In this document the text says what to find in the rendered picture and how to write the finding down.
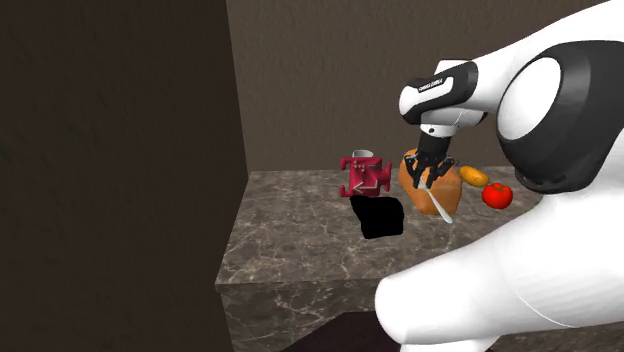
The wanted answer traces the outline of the crimson box with arrow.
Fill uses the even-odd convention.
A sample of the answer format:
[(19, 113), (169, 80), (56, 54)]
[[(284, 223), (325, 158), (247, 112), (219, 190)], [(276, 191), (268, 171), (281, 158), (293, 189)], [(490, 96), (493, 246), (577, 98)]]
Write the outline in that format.
[(378, 197), (381, 189), (390, 191), (392, 164), (388, 162), (383, 166), (379, 157), (343, 157), (340, 169), (349, 169), (348, 186), (339, 187), (341, 197)]

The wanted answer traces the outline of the yellow potato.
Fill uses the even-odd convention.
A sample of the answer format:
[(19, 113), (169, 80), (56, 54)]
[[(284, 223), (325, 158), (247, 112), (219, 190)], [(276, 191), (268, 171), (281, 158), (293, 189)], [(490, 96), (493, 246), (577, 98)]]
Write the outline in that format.
[(489, 177), (484, 172), (471, 166), (462, 166), (459, 174), (466, 183), (473, 187), (485, 187), (490, 183)]

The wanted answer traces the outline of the white knife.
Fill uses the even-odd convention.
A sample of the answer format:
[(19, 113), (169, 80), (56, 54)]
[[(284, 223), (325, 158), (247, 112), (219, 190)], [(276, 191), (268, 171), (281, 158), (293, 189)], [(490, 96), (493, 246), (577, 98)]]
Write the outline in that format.
[(438, 211), (440, 217), (447, 223), (447, 224), (452, 224), (453, 223), (453, 219), (452, 217), (446, 212), (446, 210), (442, 207), (442, 205), (439, 203), (439, 201), (435, 198), (435, 196), (433, 195), (432, 191), (430, 188), (426, 188), (425, 191), (427, 192), (427, 194), (429, 195), (432, 203), (434, 204), (436, 210)]

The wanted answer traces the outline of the red tomato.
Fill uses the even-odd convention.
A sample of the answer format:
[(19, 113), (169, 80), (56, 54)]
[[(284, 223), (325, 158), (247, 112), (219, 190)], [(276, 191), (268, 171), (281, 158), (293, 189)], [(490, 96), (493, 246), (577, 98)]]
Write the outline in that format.
[(492, 183), (483, 189), (481, 198), (486, 205), (493, 209), (505, 209), (513, 201), (513, 191), (509, 186)]

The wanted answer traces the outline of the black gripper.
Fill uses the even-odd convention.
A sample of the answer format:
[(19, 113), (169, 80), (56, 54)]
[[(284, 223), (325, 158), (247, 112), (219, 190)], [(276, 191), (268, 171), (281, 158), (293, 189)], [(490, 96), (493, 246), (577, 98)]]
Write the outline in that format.
[(435, 137), (423, 133), (420, 136), (417, 153), (404, 157), (403, 161), (407, 173), (411, 177), (412, 186), (415, 189), (418, 188), (422, 173), (427, 167), (431, 167), (427, 178), (427, 186), (431, 187), (439, 177), (443, 177), (455, 164), (455, 160), (447, 156), (450, 141), (450, 137)]

